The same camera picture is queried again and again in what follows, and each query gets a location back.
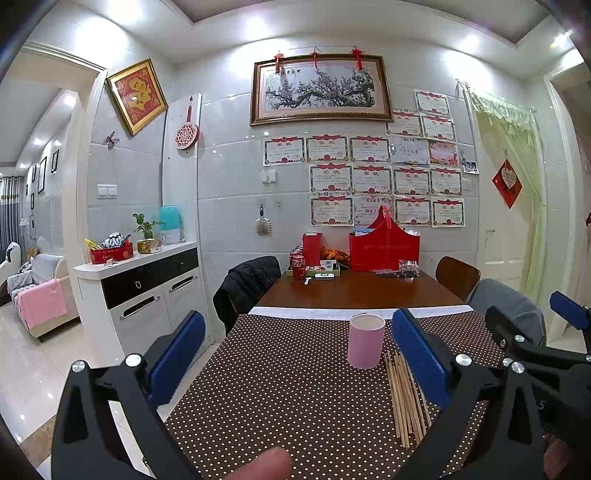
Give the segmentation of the person's right hand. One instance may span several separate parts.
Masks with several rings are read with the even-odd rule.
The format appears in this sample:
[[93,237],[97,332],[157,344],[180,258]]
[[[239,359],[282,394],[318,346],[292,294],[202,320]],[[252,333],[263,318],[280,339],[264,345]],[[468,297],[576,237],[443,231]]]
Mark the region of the person's right hand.
[[557,479],[572,459],[569,446],[554,438],[544,453],[544,473],[550,480]]

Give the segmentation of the person's left hand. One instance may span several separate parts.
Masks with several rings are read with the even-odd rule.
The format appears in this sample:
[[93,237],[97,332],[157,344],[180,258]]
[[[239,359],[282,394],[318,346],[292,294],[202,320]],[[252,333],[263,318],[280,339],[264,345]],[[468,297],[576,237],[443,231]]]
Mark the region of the person's left hand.
[[276,447],[228,474],[225,480],[286,480],[291,475],[290,455]]

